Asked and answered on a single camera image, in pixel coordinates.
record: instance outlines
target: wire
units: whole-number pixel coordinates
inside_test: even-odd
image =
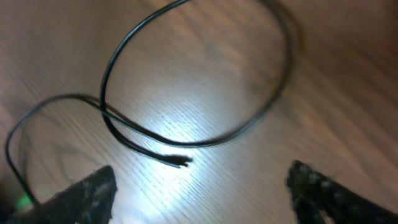
[[[188,166],[188,162],[191,162],[192,159],[186,156],[181,156],[181,155],[161,155],[156,152],[150,151],[142,146],[137,145],[136,143],[132,142],[129,140],[127,137],[122,135],[119,130],[116,129],[114,124],[112,123],[111,120],[145,136],[148,138],[151,138],[157,142],[160,142],[162,144],[166,144],[168,146],[173,146],[173,147],[184,147],[184,148],[198,148],[198,147],[210,147],[210,146],[215,146],[219,144],[223,144],[225,142],[228,142],[230,140],[236,139],[239,136],[242,136],[245,132],[247,132],[249,129],[251,129],[261,118],[264,117],[265,113],[271,108],[271,106],[279,99],[280,95],[282,94],[283,89],[286,87],[286,84],[288,82],[288,79],[290,77],[290,74],[293,69],[294,65],[294,38],[293,35],[290,31],[289,23],[287,22],[287,18],[283,15],[283,12],[280,11],[279,7],[273,0],[260,0],[272,13],[272,15],[276,18],[280,29],[284,35],[284,42],[285,42],[285,48],[284,48],[284,62],[283,62],[283,67],[282,67],[282,74],[279,83],[277,84],[275,90],[273,91],[271,97],[260,107],[260,109],[254,114],[253,117],[251,117],[249,120],[241,123],[238,127],[234,128],[231,131],[228,131],[227,133],[224,133],[220,136],[207,139],[207,140],[202,140],[202,141],[195,141],[195,142],[178,142],[174,141],[171,139],[167,139],[157,133],[154,133],[141,125],[137,124],[134,121],[131,121],[129,118],[125,117],[123,114],[121,114],[118,110],[113,108],[112,106],[108,105],[106,103],[105,97],[106,97],[106,87],[108,84],[109,76],[111,74],[112,68],[117,61],[120,53],[124,49],[124,47],[127,45],[127,43],[148,23],[156,19],[157,17],[165,14],[169,10],[176,8],[190,0],[178,0],[173,3],[170,3],[163,8],[159,9],[158,11],[154,12],[151,14],[149,17],[144,19],[142,22],[140,22],[135,28],[133,28],[132,31],[130,31],[127,36],[122,40],[122,42],[119,44],[115,52],[113,53],[108,66],[106,67],[102,83],[101,83],[101,89],[99,93],[99,98],[96,98],[94,96],[86,95],[86,94],[67,94],[67,95],[57,95],[53,96],[51,98],[48,98],[39,104],[35,105],[33,108],[31,108],[28,112],[26,112],[16,123],[16,125],[11,129],[9,132],[7,139],[6,139],[6,144],[4,146],[4,150],[6,153],[6,160],[7,163],[9,164],[11,170],[17,177],[18,182],[20,183],[21,187],[23,190],[26,192],[27,196],[30,198],[30,201],[37,207],[40,205],[40,202],[35,198],[34,194],[32,193],[31,189],[29,188],[27,182],[24,180],[24,178],[20,175],[18,170],[16,169],[14,163],[12,162],[12,159],[10,157],[9,153],[9,146],[11,143],[11,138],[14,135],[15,131],[17,128],[27,119],[33,116],[38,110],[46,106],[47,104],[60,101],[60,100],[79,100],[82,102],[85,102],[92,106],[93,108],[99,110],[103,116],[104,122],[106,126],[108,127],[109,131],[112,133],[112,135],[124,146],[126,146],[128,149],[131,149],[135,152],[138,152],[140,154],[143,154],[147,157],[150,157],[152,159],[155,159],[159,162],[162,162],[164,164],[167,164],[169,166],[174,166],[174,167],[181,167],[181,166]]]

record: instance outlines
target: wooden surface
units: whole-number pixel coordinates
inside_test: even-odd
[[[166,0],[2,0],[0,143],[36,102],[98,95],[124,35]],[[100,114],[75,101],[34,116],[13,156],[41,201],[105,164],[119,191],[112,223],[292,223],[284,186],[294,159],[398,212],[398,2],[283,0],[305,52],[283,97],[245,137],[174,149],[123,129],[153,150],[192,156],[177,170],[126,150]],[[111,76],[108,102],[172,139],[220,134],[269,96],[281,34],[256,0],[193,0],[146,27]],[[23,196],[0,156],[0,194]]]

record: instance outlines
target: tabletop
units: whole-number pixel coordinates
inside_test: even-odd
[[[0,143],[37,102],[98,96],[121,39],[170,0],[2,0]],[[48,105],[12,141],[12,158],[44,202],[107,164],[118,192],[111,223],[292,223],[285,178],[306,162],[398,212],[398,2],[281,0],[301,51],[279,101],[241,138],[201,149],[141,146],[194,158],[168,167],[129,151],[100,112]],[[107,102],[178,141],[211,138],[248,119],[280,76],[284,41],[258,0],[192,0],[156,19],[124,49]],[[0,198],[23,191],[0,155]]]

